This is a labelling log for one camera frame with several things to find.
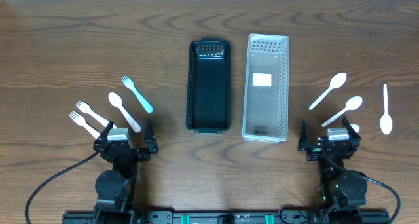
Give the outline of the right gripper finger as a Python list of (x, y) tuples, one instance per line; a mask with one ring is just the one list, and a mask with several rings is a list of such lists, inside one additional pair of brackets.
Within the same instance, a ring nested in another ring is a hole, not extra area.
[(299, 138), (299, 144), (307, 144), (308, 143), (308, 137), (307, 137), (307, 131), (306, 131), (306, 121), (302, 120), (302, 131)]
[(353, 129), (345, 116), (342, 117), (342, 125), (346, 129), (346, 133), (344, 134), (345, 140), (361, 140), (360, 135)]

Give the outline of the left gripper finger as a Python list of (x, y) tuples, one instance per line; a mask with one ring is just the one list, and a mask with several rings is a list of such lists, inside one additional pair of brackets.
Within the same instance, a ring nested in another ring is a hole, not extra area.
[(106, 141), (107, 135), (111, 129), (113, 129), (114, 123), (113, 121), (109, 121), (107, 126), (103, 129), (100, 135), (96, 138), (96, 141)]
[(150, 118), (147, 118), (145, 132), (144, 132), (144, 141), (154, 141), (154, 140), (155, 140), (155, 137), (153, 134), (151, 120)]

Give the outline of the white plastic spoon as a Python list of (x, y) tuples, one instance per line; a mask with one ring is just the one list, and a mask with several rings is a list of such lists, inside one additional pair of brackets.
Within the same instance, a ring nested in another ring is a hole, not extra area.
[(340, 88), (346, 82), (346, 79), (347, 74), (343, 72), (337, 73), (335, 76), (333, 76), (329, 82), (328, 89), (312, 103), (312, 105), (309, 107), (309, 110), (313, 110), (313, 108), (315, 108), (326, 97), (326, 95), (330, 93), (330, 91)]
[(389, 135), (392, 131), (393, 121), (388, 113), (388, 87), (387, 84), (383, 85), (383, 106), (384, 113), (380, 118), (380, 129), (383, 134)]
[(360, 131), (360, 127), (357, 124), (351, 124), (351, 127), (353, 128), (353, 130), (358, 133)]
[(109, 102), (112, 106), (118, 108), (124, 118), (127, 120), (128, 124), (131, 126), (132, 130), (136, 133), (141, 132), (141, 126), (137, 123), (137, 121), (129, 114), (129, 112), (125, 109), (122, 103), (122, 98), (115, 92), (110, 92), (108, 94)]
[(338, 119), (340, 116), (343, 116), (343, 114), (347, 111), (353, 111), (358, 109), (363, 103), (363, 98), (361, 96), (354, 96), (351, 97), (350, 99), (348, 99), (348, 101), (346, 102), (345, 108), (342, 109), (341, 111), (339, 111), (338, 113), (336, 113), (335, 115), (333, 115), (330, 119), (328, 119), (327, 121), (325, 121), (321, 126), (322, 127), (326, 127), (329, 124), (331, 124), (333, 121), (335, 121), (336, 119)]

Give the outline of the white plastic fork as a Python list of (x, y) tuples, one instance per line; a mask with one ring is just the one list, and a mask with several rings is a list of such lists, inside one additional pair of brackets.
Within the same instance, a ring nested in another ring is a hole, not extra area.
[(87, 122), (86, 119), (78, 114), (76, 111), (72, 111), (69, 114), (69, 117), (79, 126), (83, 127), (85, 130), (87, 130), (95, 139), (97, 139), (100, 136), (100, 133), (91, 127)]
[(83, 113), (89, 114), (96, 119), (102, 126), (106, 127), (109, 124), (109, 120), (105, 119), (101, 115), (97, 114), (92, 110), (91, 106), (83, 101), (78, 101), (75, 106)]

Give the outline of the clear perforated plastic basket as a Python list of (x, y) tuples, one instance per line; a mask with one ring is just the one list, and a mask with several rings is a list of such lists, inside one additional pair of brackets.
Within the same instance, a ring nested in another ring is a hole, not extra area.
[[(253, 86), (254, 73), (272, 75), (272, 86)], [(252, 33), (248, 37), (242, 136), (247, 141), (287, 141), (289, 37)]]

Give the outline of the teal handled plastic fork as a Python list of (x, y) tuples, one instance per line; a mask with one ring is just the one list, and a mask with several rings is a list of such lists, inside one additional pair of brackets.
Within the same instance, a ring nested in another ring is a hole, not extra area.
[(134, 81), (129, 78), (129, 76), (125, 75), (122, 77), (122, 82), (125, 85), (126, 88), (130, 89), (135, 97), (138, 99), (140, 104), (143, 106), (144, 110), (147, 113), (152, 113), (154, 111), (153, 106), (150, 104), (150, 102), (138, 91), (138, 89), (135, 86)]

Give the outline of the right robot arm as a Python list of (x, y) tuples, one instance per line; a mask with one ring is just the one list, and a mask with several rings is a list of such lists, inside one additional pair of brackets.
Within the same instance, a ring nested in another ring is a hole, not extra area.
[(359, 208), (366, 204), (365, 174), (344, 167), (344, 160), (357, 151), (360, 141), (360, 135), (345, 117), (340, 128), (328, 129), (316, 143), (309, 142), (306, 123), (302, 123), (298, 150), (306, 153), (308, 161), (318, 163), (319, 190), (324, 201), (308, 213), (308, 223), (362, 222)]

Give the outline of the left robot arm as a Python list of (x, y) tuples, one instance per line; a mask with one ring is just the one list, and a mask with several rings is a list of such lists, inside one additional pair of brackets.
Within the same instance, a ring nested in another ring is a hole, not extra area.
[(98, 194), (94, 207), (94, 223), (145, 223), (145, 212), (133, 207), (138, 175), (138, 164), (158, 153), (151, 120), (147, 119), (144, 132), (145, 147), (131, 147), (127, 128), (114, 128), (109, 122), (94, 141), (93, 149), (112, 169), (100, 174), (95, 183)]

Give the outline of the white label sticker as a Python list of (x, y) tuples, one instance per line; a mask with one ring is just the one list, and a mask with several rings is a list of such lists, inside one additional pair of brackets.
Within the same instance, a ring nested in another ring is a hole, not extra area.
[(272, 75), (267, 73), (254, 73), (252, 78), (253, 86), (263, 86), (271, 87), (272, 86)]

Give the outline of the black plastic basket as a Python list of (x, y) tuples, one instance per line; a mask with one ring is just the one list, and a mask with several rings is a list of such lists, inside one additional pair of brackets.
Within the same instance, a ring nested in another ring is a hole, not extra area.
[(189, 72), (185, 126), (203, 134), (231, 127), (231, 45), (203, 38), (189, 45)]

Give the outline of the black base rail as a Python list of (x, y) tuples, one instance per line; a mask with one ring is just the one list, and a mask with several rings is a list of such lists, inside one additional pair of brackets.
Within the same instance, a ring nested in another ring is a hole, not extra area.
[(285, 209), (279, 212), (171, 212), (129, 211), (68, 213), (62, 216), (64, 224), (132, 223), (132, 224), (299, 224), (299, 223), (387, 223), (388, 212), (339, 211), (322, 218), (308, 210)]

